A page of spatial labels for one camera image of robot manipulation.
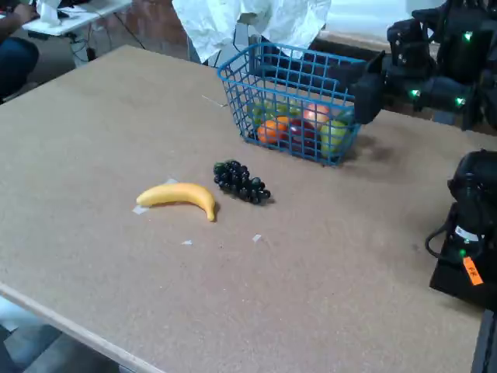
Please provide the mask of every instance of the black grapes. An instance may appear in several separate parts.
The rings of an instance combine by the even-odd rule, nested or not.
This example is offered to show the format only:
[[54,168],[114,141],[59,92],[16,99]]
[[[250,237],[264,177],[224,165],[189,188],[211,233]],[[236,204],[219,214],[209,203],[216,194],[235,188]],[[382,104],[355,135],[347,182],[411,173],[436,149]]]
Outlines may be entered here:
[[252,204],[260,204],[271,197],[271,192],[259,177],[249,177],[247,166],[234,159],[214,165],[214,182],[225,192]]

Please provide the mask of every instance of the table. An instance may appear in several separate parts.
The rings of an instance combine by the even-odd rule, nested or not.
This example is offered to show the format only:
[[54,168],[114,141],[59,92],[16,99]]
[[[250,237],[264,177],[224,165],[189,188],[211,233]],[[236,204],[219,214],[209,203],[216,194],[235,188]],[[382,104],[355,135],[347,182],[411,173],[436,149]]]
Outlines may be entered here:
[[[225,100],[215,70],[124,47],[2,105],[0,295],[138,372],[470,371],[481,311],[429,288],[422,244],[495,138],[383,111],[333,169],[202,96]],[[214,188],[229,158],[276,202]],[[217,222],[132,212],[169,178],[211,188]]]
[[71,51],[75,65],[81,66],[87,60],[85,34],[82,28],[115,12],[121,12],[131,6],[132,0],[91,0],[87,4],[61,8],[69,18],[61,19],[60,25],[52,26],[49,23],[35,19],[26,23],[23,29],[33,33],[41,33],[52,37],[71,35]]

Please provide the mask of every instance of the green led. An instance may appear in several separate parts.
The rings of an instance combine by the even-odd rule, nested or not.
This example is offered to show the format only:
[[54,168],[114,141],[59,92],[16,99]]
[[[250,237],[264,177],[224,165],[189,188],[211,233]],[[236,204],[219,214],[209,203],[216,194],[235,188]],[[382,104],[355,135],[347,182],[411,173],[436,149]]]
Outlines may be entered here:
[[464,39],[466,41],[470,41],[472,36],[473,36],[473,33],[471,31],[467,31],[466,33],[464,33]]
[[409,95],[411,95],[412,98],[420,97],[421,91],[418,89],[412,89],[411,91],[409,91]]
[[466,103],[466,99],[463,99],[462,97],[456,98],[456,106],[463,106],[465,103]]

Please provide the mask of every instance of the orange label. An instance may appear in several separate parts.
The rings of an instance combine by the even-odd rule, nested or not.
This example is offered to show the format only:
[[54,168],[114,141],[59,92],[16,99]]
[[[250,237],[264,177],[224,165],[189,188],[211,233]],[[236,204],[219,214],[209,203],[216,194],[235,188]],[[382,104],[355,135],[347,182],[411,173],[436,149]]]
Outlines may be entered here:
[[478,273],[478,270],[474,265],[473,259],[470,258],[469,256],[466,256],[465,258],[463,258],[463,264],[464,268],[466,268],[467,274],[469,275],[471,283],[473,285],[483,284],[483,280],[481,279],[480,274]]

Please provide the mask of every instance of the blue wire basket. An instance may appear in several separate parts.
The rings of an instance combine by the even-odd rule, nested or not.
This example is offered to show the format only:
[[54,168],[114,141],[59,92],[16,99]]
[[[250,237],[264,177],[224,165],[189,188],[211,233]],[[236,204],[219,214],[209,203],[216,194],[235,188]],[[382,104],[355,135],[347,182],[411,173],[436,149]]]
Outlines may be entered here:
[[360,125],[353,121],[353,96],[330,76],[360,62],[260,43],[222,64],[217,74],[247,142],[332,166],[343,160]]

